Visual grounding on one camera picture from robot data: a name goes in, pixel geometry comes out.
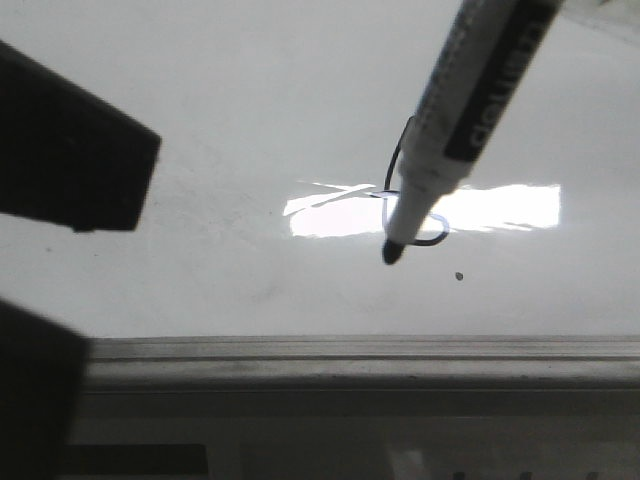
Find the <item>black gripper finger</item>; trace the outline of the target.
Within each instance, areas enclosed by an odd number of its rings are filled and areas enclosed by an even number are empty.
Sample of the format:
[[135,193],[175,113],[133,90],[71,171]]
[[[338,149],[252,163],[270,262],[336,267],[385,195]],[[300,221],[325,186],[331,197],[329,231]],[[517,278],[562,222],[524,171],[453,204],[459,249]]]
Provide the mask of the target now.
[[1,302],[1,477],[53,479],[75,415],[89,338]]
[[136,229],[161,146],[140,122],[1,45],[1,211],[76,232]]

